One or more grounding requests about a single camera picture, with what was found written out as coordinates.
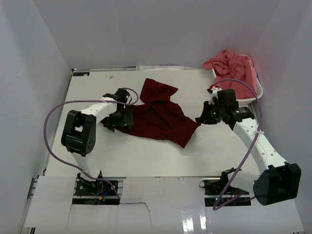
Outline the dark red t-shirt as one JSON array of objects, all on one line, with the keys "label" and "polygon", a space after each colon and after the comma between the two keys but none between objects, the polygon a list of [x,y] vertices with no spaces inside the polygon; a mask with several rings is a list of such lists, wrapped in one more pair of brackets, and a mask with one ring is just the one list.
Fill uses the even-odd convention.
[{"label": "dark red t-shirt", "polygon": [[140,93],[143,104],[130,107],[133,127],[117,127],[117,130],[136,137],[169,140],[185,148],[199,124],[170,100],[177,91],[173,86],[146,78]]}]

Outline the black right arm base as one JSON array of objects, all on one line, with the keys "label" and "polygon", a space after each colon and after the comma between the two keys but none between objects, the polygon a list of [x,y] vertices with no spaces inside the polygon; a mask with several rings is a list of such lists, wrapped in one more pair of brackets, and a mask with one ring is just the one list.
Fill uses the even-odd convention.
[{"label": "black right arm base", "polygon": [[[205,179],[199,183],[199,187],[204,190],[204,200],[206,207],[213,207],[218,199],[219,194],[222,192],[222,183],[219,179]],[[250,194],[241,189],[229,187],[225,194],[222,196],[219,206],[234,197],[237,197],[243,193],[242,196],[237,198],[235,201],[227,204],[226,206],[251,206]]]}]

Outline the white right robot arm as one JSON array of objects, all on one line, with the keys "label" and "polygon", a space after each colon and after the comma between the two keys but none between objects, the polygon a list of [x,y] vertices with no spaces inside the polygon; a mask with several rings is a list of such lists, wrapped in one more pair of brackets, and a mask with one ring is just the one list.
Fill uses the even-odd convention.
[{"label": "white right robot arm", "polygon": [[233,89],[218,87],[208,89],[211,95],[204,102],[200,124],[227,124],[247,147],[247,156],[252,156],[259,170],[254,175],[237,168],[225,170],[220,176],[220,195],[232,194],[237,189],[254,195],[263,206],[297,197],[301,169],[283,158],[259,129],[253,113],[247,107],[240,107]]}]

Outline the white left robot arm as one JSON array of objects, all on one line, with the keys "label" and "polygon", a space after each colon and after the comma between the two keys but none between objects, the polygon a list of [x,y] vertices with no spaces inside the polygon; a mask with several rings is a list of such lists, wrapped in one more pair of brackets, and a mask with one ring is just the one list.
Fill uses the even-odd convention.
[{"label": "white left robot arm", "polygon": [[86,189],[94,195],[103,189],[101,170],[92,151],[96,144],[97,125],[104,120],[108,130],[114,132],[121,127],[132,129],[134,122],[130,105],[132,97],[129,88],[119,88],[115,93],[104,94],[93,105],[67,114],[61,144],[75,158],[82,180],[87,180]]}]

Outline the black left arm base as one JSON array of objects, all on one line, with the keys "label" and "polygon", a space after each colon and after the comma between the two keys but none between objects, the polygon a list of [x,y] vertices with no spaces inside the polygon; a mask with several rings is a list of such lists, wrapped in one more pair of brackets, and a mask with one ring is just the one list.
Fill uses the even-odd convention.
[{"label": "black left arm base", "polygon": [[109,179],[105,181],[89,181],[77,174],[72,204],[73,205],[119,205],[122,195],[123,179]]}]

